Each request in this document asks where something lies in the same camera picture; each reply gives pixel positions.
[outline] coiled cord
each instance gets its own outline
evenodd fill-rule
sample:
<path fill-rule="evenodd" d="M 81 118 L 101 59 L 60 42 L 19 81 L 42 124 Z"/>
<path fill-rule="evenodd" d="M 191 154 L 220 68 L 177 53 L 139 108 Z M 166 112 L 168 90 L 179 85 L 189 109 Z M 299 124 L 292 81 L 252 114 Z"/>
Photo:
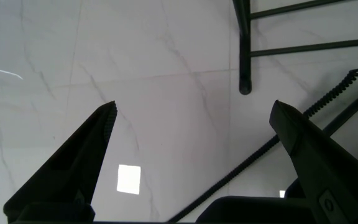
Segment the coiled cord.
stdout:
<path fill-rule="evenodd" d="M 358 69 L 354 69 L 349 71 L 346 77 L 331 91 L 325 94 L 320 100 L 318 100 L 315 104 L 309 107 L 303 115 L 307 118 L 311 118 L 314 114 L 316 114 L 319 110 L 324 108 L 328 103 L 330 103 L 333 99 L 338 97 L 341 93 L 343 93 L 351 84 L 353 84 L 358 77 Z M 168 222 L 178 222 L 183 217 L 188 215 L 191 211 L 193 211 L 196 207 L 201 205 L 205 200 L 210 198 L 215 192 L 217 192 L 220 188 L 229 183 L 233 178 L 239 175 L 242 171 L 244 171 L 247 167 L 249 167 L 252 163 L 254 163 L 257 159 L 263 156 L 266 152 L 268 152 L 271 148 L 273 148 L 280 140 L 277 135 L 275 135 L 272 139 L 267 141 L 261 148 L 256 150 L 249 156 L 246 160 L 241 162 L 236 168 L 234 168 L 228 175 L 223 177 L 220 181 L 210 187 L 206 192 L 204 192 L 201 196 L 199 196 L 194 202 L 189 204 L 182 211 L 177 213 L 174 217 L 168 220 Z"/>

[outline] black metal rack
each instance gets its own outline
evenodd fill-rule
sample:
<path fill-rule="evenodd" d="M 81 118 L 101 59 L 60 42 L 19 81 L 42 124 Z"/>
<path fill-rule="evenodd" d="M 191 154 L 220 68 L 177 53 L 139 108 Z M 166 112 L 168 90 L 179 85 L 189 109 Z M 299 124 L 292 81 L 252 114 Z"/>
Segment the black metal rack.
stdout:
<path fill-rule="evenodd" d="M 313 45 L 303 45 L 303 46 L 296 46 L 296 47 L 285 47 L 279 49 L 251 51 L 251 37 L 250 37 L 251 20 L 260 19 L 268 16 L 274 16 L 277 14 L 283 14 L 287 12 L 298 11 L 302 9 L 308 9 L 311 7 L 323 6 L 326 4 L 332 4 L 335 2 L 342 2 L 342 1 L 348 1 L 348 0 L 314 0 L 304 3 L 294 4 L 291 6 L 279 7 L 267 11 L 250 13 L 250 0 L 233 0 L 233 5 L 234 5 L 234 9 L 236 10 L 237 21 L 239 23 L 239 29 L 240 29 L 240 56 L 239 56 L 240 93 L 243 95 L 248 95 L 252 91 L 252 82 L 251 82 L 252 57 L 358 46 L 358 40 L 346 40 L 346 41 L 331 42 L 325 44 L 313 44 Z"/>

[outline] spiral cable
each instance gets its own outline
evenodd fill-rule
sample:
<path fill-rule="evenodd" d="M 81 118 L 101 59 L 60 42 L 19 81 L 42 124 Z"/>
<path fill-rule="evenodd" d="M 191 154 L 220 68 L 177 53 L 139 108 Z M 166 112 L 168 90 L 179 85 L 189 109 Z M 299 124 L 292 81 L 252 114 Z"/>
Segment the spiral cable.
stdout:
<path fill-rule="evenodd" d="M 351 84 L 353 84 L 358 77 L 358 69 L 354 69 L 349 71 L 343 80 L 336 85 L 332 90 L 330 90 L 327 94 L 325 94 L 322 98 L 320 98 L 315 104 L 310 106 L 303 115 L 307 118 L 311 118 L 315 115 L 319 110 L 323 109 L 328 103 L 330 103 L 333 99 L 337 98 L 340 94 L 342 94 Z M 267 141 L 261 148 L 256 150 L 251 154 L 246 160 L 241 162 L 236 168 L 234 168 L 230 173 L 224 176 L 221 180 L 219 180 L 216 184 L 210 187 L 206 192 L 204 192 L 201 196 L 199 196 L 195 201 L 191 202 L 187 207 L 185 207 L 182 211 L 177 213 L 174 217 L 168 220 L 168 222 L 178 222 L 183 217 L 188 215 L 191 211 L 193 211 L 196 207 L 205 202 L 210 196 L 212 196 L 215 192 L 229 183 L 233 178 L 239 175 L 242 171 L 244 171 L 247 167 L 249 167 L 252 163 L 254 163 L 257 159 L 263 156 L 266 152 L 271 150 L 280 140 L 277 135 L 275 135 L 272 139 Z"/>

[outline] black pole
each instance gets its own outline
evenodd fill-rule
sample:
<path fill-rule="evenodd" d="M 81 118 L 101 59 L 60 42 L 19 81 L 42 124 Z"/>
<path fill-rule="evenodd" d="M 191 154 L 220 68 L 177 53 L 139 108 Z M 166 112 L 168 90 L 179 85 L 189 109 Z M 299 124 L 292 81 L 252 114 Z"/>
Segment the black pole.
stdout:
<path fill-rule="evenodd" d="M 337 49 L 343 47 L 357 47 L 358 40 L 345 40 L 340 42 L 331 42 L 325 44 L 313 44 L 313 45 L 304 45 L 297 47 L 285 47 L 280 49 L 269 49 L 269 50 L 257 50 L 250 53 L 251 57 L 261 57 L 268 55 L 277 55 L 277 54 L 289 54 L 297 52 L 308 52 L 314 50 L 328 50 L 328 49 Z"/>
<path fill-rule="evenodd" d="M 240 68 L 239 90 L 248 95 L 252 90 L 251 83 L 251 38 L 250 38 L 250 0 L 233 0 L 237 21 L 240 28 Z"/>
<path fill-rule="evenodd" d="M 304 3 L 294 4 L 294 5 L 291 5 L 291 6 L 284 6 L 284 7 L 279 7 L 279 8 L 276 8 L 276 9 L 270 9 L 270 10 L 266 10 L 266 11 L 262 11 L 262 12 L 255 12 L 255 13 L 252 13 L 250 15 L 250 19 L 259 19 L 259 18 L 262 18 L 262 17 L 273 16 L 273 15 L 286 13 L 286 12 L 293 12 L 293 11 L 297 11 L 297 10 L 301 10 L 301 9 L 307 9 L 307 8 L 310 8 L 310 7 L 322 6 L 322 5 L 325 5 L 325 4 L 331 4 L 331 3 L 334 3 L 334 2 L 340 2 L 340 1 L 346 1 L 346 0 L 314 0 L 314 1 L 308 1 L 308 2 L 304 2 Z"/>
<path fill-rule="evenodd" d="M 323 132 L 328 136 L 333 135 L 347 120 L 358 112 L 358 99 L 353 101 L 344 111 L 336 116 L 324 129 Z"/>

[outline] glossy floor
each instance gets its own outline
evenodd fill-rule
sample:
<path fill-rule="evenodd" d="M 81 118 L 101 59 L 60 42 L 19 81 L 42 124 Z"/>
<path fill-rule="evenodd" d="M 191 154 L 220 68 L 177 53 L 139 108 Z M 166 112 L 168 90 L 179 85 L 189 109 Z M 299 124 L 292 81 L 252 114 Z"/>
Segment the glossy floor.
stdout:
<path fill-rule="evenodd" d="M 358 1 L 251 31 L 253 50 L 358 39 Z M 4 202 L 105 102 L 119 114 L 96 220 L 166 221 L 274 135 L 275 100 L 303 111 L 358 67 L 358 47 L 253 58 L 243 96 L 238 53 L 230 0 L 0 0 L 0 223 Z M 312 120 L 324 126 L 357 96 L 358 81 Z M 333 138 L 358 158 L 358 113 Z M 279 197 L 295 178 L 277 146 L 183 221 L 224 195 Z"/>

